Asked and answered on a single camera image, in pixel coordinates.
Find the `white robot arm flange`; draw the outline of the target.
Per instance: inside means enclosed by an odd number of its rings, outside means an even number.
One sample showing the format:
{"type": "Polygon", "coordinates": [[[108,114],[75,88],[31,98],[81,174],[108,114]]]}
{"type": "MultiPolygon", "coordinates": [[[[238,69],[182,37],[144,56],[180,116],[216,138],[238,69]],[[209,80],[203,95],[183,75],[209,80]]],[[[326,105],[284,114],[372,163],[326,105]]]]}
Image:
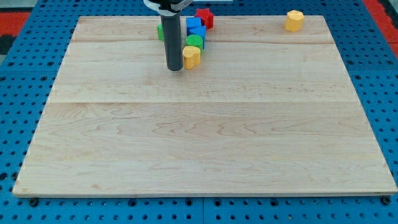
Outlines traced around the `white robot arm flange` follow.
{"type": "Polygon", "coordinates": [[[174,16],[189,6],[193,0],[143,0],[145,6],[161,16],[174,16]]]}

